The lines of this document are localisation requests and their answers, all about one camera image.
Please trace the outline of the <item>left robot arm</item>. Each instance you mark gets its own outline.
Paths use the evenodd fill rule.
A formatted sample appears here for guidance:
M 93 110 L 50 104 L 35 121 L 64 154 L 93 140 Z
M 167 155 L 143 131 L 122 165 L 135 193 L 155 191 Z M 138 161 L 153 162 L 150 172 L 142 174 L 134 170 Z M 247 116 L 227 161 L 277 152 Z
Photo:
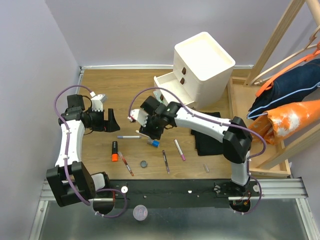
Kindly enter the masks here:
M 67 108 L 59 119 L 62 138 L 58 159 L 46 171 L 46 179 L 60 207 L 86 203 L 95 197 L 110 194 L 111 185 L 105 172 L 90 174 L 82 162 L 82 142 L 85 130 L 113 133 L 120 130 L 113 109 L 104 110 L 105 94 L 92 94 L 90 106 L 85 107 L 85 96 L 67 96 Z

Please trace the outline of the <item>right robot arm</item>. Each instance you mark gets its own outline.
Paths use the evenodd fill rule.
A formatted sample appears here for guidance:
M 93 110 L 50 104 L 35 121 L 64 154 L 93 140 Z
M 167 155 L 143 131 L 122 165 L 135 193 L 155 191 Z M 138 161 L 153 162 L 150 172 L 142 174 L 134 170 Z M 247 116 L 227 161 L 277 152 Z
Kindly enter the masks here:
M 141 125 L 141 133 L 154 140 L 159 140 L 164 129 L 170 125 L 200 132 L 222 143 L 223 156 L 231 162 L 230 191 L 236 196 L 247 192 L 247 158 L 252 137 L 241 118 L 217 118 L 174 101 L 164 105 L 153 96 L 149 96 L 140 109 L 131 110 L 130 117 Z

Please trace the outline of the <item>blue cap glue stick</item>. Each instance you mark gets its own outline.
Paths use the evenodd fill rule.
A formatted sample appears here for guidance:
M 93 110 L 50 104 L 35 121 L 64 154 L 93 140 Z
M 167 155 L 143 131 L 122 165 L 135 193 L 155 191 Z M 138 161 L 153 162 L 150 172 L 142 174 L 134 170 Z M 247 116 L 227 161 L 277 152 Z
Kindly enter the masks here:
M 159 145 L 160 145 L 160 142 L 157 141 L 157 140 L 154 140 L 154 139 L 148 139 L 148 140 L 147 140 L 147 144 L 148 144 L 148 145 L 151 145 L 151 146 L 153 146 L 153 147 L 158 148 Z

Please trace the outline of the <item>white bottom drawer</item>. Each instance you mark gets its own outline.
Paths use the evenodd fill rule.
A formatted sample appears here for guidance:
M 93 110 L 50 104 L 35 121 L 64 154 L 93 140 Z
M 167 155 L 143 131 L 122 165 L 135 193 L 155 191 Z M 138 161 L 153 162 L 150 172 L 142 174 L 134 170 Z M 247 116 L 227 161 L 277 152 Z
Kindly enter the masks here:
M 159 102 L 163 103 L 164 105 L 168 105 L 170 102 L 176 102 L 178 103 L 179 101 L 177 100 L 176 97 L 174 97 L 172 94 L 168 93 L 167 91 L 161 90 L 161 89 L 155 89 L 154 91 L 159 91 L 161 95 L 164 96 L 163 101 L 160 99 L 157 99 Z M 189 108 L 195 109 L 197 104 L 196 102 L 189 96 L 189 94 L 184 90 L 178 90 L 176 92 L 172 92 L 175 96 L 177 96 L 184 105 L 186 105 Z

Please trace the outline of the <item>white drawer cabinet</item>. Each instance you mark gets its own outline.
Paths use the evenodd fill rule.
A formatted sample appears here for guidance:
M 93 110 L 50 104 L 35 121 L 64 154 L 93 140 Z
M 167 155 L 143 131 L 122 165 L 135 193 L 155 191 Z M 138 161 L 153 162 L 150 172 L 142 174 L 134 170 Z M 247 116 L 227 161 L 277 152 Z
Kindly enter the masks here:
M 208 33 L 200 32 L 174 46 L 173 71 L 196 102 L 196 110 L 218 100 L 229 82 L 235 60 Z

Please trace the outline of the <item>yellow tip marker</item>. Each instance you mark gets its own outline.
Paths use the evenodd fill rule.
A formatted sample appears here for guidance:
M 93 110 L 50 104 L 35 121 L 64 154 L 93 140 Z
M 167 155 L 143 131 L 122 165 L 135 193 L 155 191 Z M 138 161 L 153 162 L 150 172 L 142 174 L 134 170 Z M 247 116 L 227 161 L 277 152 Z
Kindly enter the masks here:
M 150 138 L 148 135 L 146 135 L 146 134 L 144 134 L 144 133 L 141 133 L 141 132 L 139 132 L 139 130 L 136 130 L 135 131 L 137 134 L 139 134 L 139 135 L 141 135 L 141 136 L 143 136 L 143 137 L 145 137 L 145 138 Z

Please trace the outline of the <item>grey round cap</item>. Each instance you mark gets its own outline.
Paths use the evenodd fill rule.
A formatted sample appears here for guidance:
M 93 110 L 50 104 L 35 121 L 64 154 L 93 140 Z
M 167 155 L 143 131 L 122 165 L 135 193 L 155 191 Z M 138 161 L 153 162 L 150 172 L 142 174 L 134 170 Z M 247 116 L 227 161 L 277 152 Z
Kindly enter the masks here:
M 141 166 L 142 168 L 146 168 L 146 167 L 148 166 L 148 163 L 147 163 L 145 160 L 142 160 L 142 161 L 140 162 L 140 166 Z

